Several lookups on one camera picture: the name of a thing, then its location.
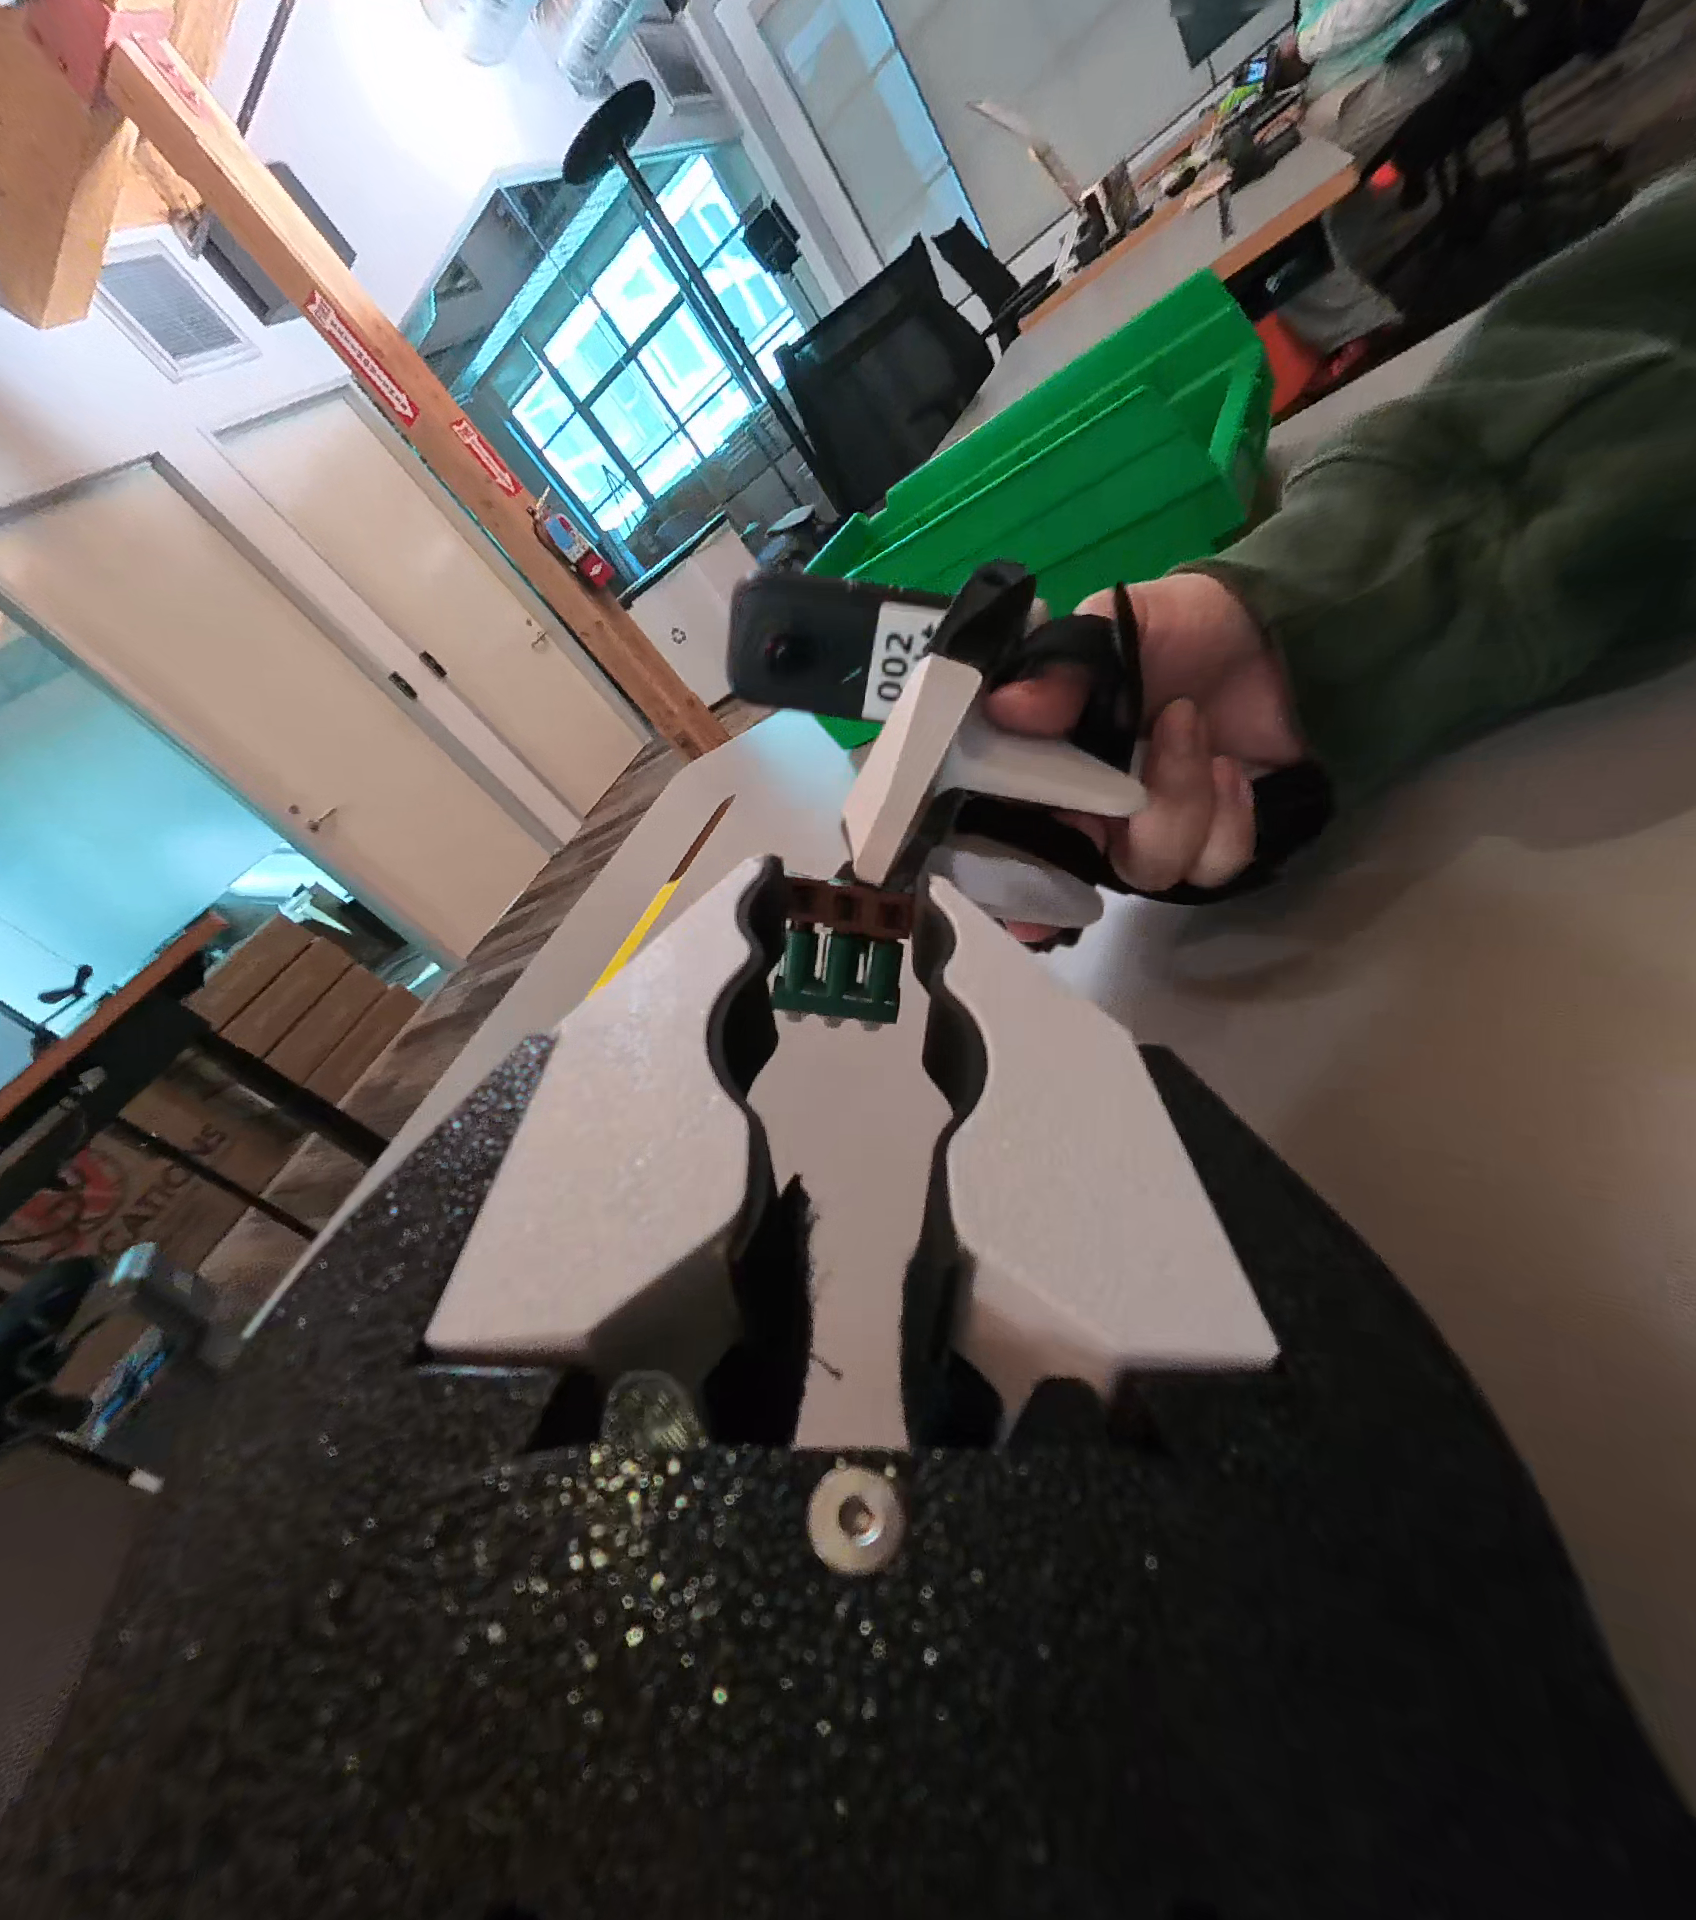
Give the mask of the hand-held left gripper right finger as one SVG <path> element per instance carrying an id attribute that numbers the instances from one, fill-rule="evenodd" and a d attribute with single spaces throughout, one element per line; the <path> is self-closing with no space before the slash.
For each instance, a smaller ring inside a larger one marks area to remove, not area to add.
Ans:
<path id="1" fill-rule="evenodd" d="M 914 925 L 922 1068 L 948 1105 L 914 1246 L 914 1410 L 1101 1408 L 1281 1354 L 1130 1032 L 947 877 Z"/>

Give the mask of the brown lego piece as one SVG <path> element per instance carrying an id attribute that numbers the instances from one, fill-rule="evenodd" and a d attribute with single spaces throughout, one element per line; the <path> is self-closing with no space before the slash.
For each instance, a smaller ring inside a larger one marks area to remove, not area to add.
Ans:
<path id="1" fill-rule="evenodd" d="M 785 875 L 785 921 L 848 937 L 900 944 L 913 936 L 916 898 L 859 879 Z"/>

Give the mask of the green lego piece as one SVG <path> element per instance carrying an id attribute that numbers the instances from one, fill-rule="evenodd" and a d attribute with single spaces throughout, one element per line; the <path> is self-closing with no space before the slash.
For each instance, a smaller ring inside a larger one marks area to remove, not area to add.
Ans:
<path id="1" fill-rule="evenodd" d="M 786 919 L 771 1005 L 786 1020 L 831 1028 L 895 1028 L 903 1015 L 904 960 L 904 937 Z"/>

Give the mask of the person's right forearm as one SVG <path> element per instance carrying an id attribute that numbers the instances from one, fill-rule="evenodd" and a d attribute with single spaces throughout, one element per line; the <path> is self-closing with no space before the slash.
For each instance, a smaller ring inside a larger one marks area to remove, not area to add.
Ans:
<path id="1" fill-rule="evenodd" d="M 1286 677 L 1305 756 L 1254 797 L 1289 836 L 1691 657 L 1696 169 L 1513 282 L 1422 388 L 1317 444 L 1210 574 Z"/>

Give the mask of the person's right hand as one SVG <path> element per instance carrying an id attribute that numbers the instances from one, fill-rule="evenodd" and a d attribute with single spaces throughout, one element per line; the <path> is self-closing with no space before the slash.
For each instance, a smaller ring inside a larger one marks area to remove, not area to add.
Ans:
<path id="1" fill-rule="evenodd" d="M 1254 781 L 1309 757 L 1283 667 L 1221 578 L 1172 572 L 1093 593 L 1080 611 L 1133 615 L 1140 660 L 1140 781 L 1129 818 L 1058 809 L 1127 887 L 1218 889 L 1258 852 Z"/>

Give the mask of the black office chair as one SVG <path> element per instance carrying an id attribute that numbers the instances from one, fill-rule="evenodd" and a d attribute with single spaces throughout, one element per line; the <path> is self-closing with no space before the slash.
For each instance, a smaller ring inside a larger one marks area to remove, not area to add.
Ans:
<path id="1" fill-rule="evenodd" d="M 775 365 L 836 516 L 868 514 L 935 457 L 996 365 L 914 237 L 848 300 L 782 344 Z"/>
<path id="2" fill-rule="evenodd" d="M 983 329 L 996 348 L 1008 348 L 1022 329 L 1028 309 L 1028 285 L 996 255 L 973 223 L 958 216 L 933 234 L 933 246 L 964 290 L 980 300 L 986 316 Z"/>

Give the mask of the large grid window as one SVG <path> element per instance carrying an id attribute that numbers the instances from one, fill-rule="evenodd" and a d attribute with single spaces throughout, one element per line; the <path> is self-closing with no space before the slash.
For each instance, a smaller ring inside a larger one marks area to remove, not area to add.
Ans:
<path id="1" fill-rule="evenodd" d="M 836 521 L 621 171 L 493 190 L 405 334 L 526 492 L 573 516 L 622 581 L 712 519 L 750 549 L 801 510 Z"/>

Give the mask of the brown cardboard boxes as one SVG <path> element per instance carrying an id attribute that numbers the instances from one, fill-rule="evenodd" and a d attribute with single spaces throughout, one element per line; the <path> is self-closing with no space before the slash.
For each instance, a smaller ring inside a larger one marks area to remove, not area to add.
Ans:
<path id="1" fill-rule="evenodd" d="M 354 1096 L 423 1011 L 408 986 L 282 912 L 217 958 L 187 1003 L 222 1040 L 332 1104 Z"/>

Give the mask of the white door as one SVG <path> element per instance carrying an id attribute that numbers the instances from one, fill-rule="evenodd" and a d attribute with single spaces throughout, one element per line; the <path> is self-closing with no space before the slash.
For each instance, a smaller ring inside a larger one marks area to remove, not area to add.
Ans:
<path id="1" fill-rule="evenodd" d="M 577 818 L 649 739 L 501 548 L 367 398 L 332 392 L 219 433 L 222 453 Z"/>
<path id="2" fill-rule="evenodd" d="M 39 492 L 0 508 L 0 591 L 386 924 L 469 960 L 547 867 L 547 814 L 230 503 L 162 456 Z"/>

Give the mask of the long work table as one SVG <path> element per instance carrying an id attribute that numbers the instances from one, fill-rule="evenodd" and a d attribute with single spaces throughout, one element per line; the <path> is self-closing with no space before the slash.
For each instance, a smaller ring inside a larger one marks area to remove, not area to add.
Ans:
<path id="1" fill-rule="evenodd" d="M 1123 296 L 1123 311 L 1133 317 L 1190 275 L 1243 275 L 1348 199 L 1363 180 L 1352 154 L 1305 129 L 1293 149 L 1244 186 L 1161 204 L 1066 275 L 1021 324 L 1021 334 L 1034 336 L 1086 296 Z"/>

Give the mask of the orange chair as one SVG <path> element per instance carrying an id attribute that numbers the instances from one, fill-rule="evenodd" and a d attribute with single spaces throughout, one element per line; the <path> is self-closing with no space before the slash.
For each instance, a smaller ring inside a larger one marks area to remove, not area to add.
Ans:
<path id="1" fill-rule="evenodd" d="M 1270 421 L 1283 424 L 1365 371 L 1374 336 L 1365 334 L 1341 348 L 1314 348 L 1278 314 L 1254 324 L 1273 377 Z"/>

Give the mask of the wooden side table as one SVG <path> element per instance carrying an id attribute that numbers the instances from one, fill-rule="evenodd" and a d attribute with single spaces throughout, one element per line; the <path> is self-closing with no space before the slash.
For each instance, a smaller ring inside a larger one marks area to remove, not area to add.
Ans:
<path id="1" fill-rule="evenodd" d="M 227 919 L 207 910 L 0 1087 L 0 1225 L 212 1032 L 190 1003 Z"/>

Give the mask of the white air vent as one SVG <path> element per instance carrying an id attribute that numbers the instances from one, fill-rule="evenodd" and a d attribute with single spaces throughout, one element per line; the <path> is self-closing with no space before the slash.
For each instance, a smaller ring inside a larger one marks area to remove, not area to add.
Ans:
<path id="1" fill-rule="evenodd" d="M 112 255 L 94 292 L 110 319 L 176 383 L 230 371 L 260 355 L 256 340 L 162 243 Z"/>

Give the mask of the wooden ceiling beam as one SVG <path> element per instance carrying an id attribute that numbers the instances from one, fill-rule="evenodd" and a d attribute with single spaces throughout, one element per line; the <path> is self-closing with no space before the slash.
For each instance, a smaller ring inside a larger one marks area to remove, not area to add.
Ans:
<path id="1" fill-rule="evenodd" d="M 112 108 L 76 99 L 21 7 L 0 5 L 0 306 L 56 327 L 88 316 L 117 230 L 198 193 Z"/>

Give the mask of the wooden post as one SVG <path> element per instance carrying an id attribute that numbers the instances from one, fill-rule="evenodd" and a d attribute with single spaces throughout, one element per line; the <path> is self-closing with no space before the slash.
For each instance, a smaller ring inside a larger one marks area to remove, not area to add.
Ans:
<path id="1" fill-rule="evenodd" d="M 554 620 L 685 756 L 731 733 L 609 589 L 544 535 L 536 501 L 337 247 L 260 162 L 171 42 L 165 7 L 104 3 L 99 92 L 294 301 L 429 472 L 477 519 Z"/>

